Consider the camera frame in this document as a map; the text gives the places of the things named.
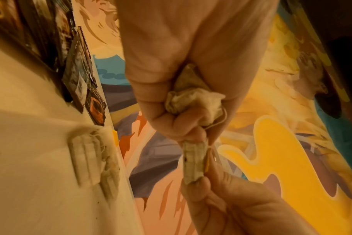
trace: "tea bag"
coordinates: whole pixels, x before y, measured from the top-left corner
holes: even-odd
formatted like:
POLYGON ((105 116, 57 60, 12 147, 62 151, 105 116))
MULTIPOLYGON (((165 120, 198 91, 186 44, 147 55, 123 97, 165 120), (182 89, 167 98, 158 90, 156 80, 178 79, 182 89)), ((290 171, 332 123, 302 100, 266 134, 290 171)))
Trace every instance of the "tea bag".
MULTIPOLYGON (((225 115, 221 100, 225 95, 212 92, 201 79, 195 65, 188 64, 177 77, 173 91, 167 95, 165 108, 168 112, 178 115, 195 107, 208 110, 210 118, 200 125, 207 129, 218 123, 216 119, 225 115)), ((184 181, 186 184, 197 181, 203 177, 207 162, 208 140, 201 143, 183 142, 184 181)))

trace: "colorful mural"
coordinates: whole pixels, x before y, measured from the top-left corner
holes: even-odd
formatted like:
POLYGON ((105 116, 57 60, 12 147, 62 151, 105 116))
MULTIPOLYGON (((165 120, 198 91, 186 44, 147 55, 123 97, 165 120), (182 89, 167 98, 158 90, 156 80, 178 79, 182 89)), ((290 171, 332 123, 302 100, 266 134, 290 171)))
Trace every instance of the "colorful mural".
MULTIPOLYGON (((260 69, 216 142, 226 171, 261 182, 320 234, 352 234, 352 107, 299 5, 282 1, 260 69)), ((178 144, 142 116, 125 77, 114 1, 76 0, 146 234, 196 234, 178 144)))

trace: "cartoon artwork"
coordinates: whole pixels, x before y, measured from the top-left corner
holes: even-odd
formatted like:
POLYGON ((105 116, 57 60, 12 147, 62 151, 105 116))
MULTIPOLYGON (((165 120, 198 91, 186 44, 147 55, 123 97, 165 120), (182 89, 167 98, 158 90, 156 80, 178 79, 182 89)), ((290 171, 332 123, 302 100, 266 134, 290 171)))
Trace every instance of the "cartoon artwork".
MULTIPOLYGON (((145 233, 196 234, 180 193, 182 151, 142 116, 125 77, 114 1, 73 7, 145 233)), ((215 147, 226 171, 275 191, 320 234, 352 234, 352 106, 297 1, 281 1, 252 87, 215 147)))

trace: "painted wall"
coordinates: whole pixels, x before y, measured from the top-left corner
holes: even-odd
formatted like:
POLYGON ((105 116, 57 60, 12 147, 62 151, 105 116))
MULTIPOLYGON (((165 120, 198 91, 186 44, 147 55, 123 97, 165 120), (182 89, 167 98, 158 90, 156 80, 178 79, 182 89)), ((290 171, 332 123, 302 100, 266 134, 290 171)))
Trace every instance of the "painted wall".
MULTIPOLYGON (((145 120, 125 78, 115 6, 77 0, 74 9, 94 56, 145 233, 196 234, 180 193, 182 152, 145 120)), ((253 85, 216 143, 226 170, 264 183, 321 234, 352 234, 352 153, 342 149, 352 146, 348 102, 304 11, 298 7, 293 16, 279 7, 253 85), (319 58, 332 78, 342 118, 333 120, 302 95, 301 52, 319 58), (340 133, 351 138, 336 138, 340 133)))

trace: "poster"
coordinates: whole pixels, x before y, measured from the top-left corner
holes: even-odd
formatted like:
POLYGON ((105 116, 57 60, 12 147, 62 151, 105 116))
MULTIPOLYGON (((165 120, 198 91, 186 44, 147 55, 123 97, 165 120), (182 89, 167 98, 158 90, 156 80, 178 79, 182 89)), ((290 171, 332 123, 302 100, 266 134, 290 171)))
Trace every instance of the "poster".
MULTIPOLYGON (((181 149, 142 116, 125 77, 114 1, 76 0, 74 11, 145 233, 196 234, 181 149)), ((226 171, 274 190, 320 234, 352 234, 352 106, 300 5, 281 1, 252 87, 215 145, 226 171)))

